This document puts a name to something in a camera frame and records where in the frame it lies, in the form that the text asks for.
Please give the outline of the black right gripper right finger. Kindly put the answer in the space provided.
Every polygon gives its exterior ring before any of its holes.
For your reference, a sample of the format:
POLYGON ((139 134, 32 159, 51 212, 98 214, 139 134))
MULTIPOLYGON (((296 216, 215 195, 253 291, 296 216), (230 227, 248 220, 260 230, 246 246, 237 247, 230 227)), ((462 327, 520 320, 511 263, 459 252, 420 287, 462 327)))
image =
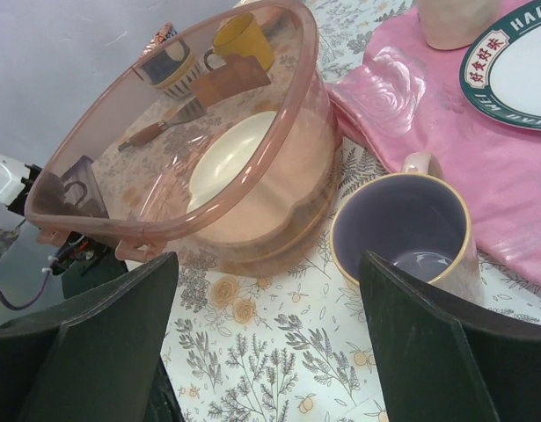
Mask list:
POLYGON ((541 325, 433 287, 373 252, 359 275, 391 421, 541 421, 541 325))

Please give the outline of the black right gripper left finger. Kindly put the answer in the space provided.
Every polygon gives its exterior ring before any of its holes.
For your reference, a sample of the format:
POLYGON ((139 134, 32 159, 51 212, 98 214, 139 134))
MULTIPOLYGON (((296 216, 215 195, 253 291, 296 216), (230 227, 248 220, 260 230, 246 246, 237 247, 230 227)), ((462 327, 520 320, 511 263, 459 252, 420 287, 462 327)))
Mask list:
POLYGON ((0 325, 0 421, 176 421, 160 353, 175 253, 0 325))

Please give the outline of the cream divided plate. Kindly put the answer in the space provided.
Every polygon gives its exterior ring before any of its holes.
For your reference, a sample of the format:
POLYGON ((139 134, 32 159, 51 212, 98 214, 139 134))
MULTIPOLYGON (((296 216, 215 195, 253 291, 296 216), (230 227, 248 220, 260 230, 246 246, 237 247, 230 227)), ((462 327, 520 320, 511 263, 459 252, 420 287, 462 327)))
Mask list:
POLYGON ((270 128, 276 111, 254 114, 233 126, 208 148, 188 183, 187 212, 219 194, 245 167, 270 128))

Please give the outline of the pink transparent plastic bin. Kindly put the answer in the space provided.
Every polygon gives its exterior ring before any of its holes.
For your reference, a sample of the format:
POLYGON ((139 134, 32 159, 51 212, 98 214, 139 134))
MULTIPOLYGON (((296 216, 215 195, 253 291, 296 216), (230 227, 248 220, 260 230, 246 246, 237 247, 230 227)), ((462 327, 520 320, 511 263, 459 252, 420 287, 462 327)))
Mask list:
POLYGON ((251 12, 274 50, 270 70, 253 57, 211 55, 214 68, 174 99, 136 73, 122 73, 71 129, 37 178, 26 217, 45 244, 80 233, 112 246, 121 260, 147 262, 168 251, 194 266, 267 277, 295 267, 318 238, 337 190, 342 137, 318 73, 319 35, 299 1, 258 1, 196 24, 155 48, 183 40, 201 59, 216 32, 251 12), (199 119, 170 127, 141 147, 118 147, 169 119, 192 98, 199 119), (194 167, 215 141, 254 114, 276 111, 240 173, 188 213, 194 167))

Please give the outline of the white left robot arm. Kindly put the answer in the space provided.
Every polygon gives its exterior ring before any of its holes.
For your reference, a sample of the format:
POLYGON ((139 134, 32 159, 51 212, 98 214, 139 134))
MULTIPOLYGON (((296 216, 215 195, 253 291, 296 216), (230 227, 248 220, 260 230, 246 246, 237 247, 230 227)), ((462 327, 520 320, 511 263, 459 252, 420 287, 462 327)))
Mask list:
POLYGON ((0 204, 21 220, 13 228, 0 228, 0 258, 19 238, 25 223, 25 204, 41 168, 0 154, 0 204))

